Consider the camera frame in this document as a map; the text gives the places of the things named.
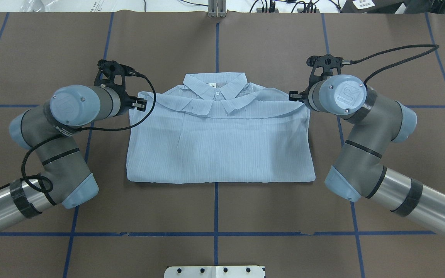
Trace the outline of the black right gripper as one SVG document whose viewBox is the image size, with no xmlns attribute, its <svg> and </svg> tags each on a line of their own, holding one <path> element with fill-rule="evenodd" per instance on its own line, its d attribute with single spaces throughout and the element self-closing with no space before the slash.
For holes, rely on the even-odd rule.
<svg viewBox="0 0 445 278">
<path fill-rule="evenodd" d="M 303 103 L 308 109 L 311 110 L 311 105 L 309 102 L 309 90 L 304 90 L 302 92 L 296 91 L 296 90 L 290 90 L 289 91 L 289 100 L 292 102 L 301 102 Z"/>
</svg>

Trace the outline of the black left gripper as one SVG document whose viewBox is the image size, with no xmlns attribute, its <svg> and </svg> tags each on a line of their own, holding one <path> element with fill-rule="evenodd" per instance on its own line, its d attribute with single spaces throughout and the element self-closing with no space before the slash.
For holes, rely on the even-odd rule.
<svg viewBox="0 0 445 278">
<path fill-rule="evenodd" d="M 146 111 L 147 100 L 141 97 L 131 97 L 126 91 L 120 91 L 118 93 L 120 99 L 120 109 L 118 116 L 125 114 L 129 109 L 136 109 L 141 112 Z"/>
</svg>

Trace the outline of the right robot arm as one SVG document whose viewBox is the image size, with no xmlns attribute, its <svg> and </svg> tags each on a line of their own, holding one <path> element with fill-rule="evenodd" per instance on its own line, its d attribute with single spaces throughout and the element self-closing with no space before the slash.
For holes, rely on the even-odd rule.
<svg viewBox="0 0 445 278">
<path fill-rule="evenodd" d="M 326 187 L 348 201 L 373 200 L 400 217 L 445 236 L 445 194 L 381 164 L 390 143 L 406 141 L 417 125 L 416 113 L 376 93 L 352 75 L 326 77 L 289 100 L 352 124 Z"/>
</svg>

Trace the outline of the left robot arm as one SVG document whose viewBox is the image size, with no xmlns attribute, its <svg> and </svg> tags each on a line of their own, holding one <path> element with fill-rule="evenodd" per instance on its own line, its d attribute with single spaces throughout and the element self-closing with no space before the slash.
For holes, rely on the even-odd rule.
<svg viewBox="0 0 445 278">
<path fill-rule="evenodd" d="M 21 176 L 0 189 L 0 232 L 57 204 L 71 209 L 95 197 L 99 187 L 73 135 L 91 122 L 146 106 L 142 98 L 105 86 L 72 85 L 14 118 L 12 139 L 28 149 L 24 160 L 35 153 L 44 171 L 30 175 L 22 166 Z"/>
</svg>

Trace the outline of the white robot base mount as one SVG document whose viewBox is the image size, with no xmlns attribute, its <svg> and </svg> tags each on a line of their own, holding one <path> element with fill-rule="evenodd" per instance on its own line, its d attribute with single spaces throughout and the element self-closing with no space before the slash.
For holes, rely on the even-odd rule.
<svg viewBox="0 0 445 278">
<path fill-rule="evenodd" d="M 265 278 L 264 266 L 173 266 L 165 270 L 164 278 Z"/>
</svg>

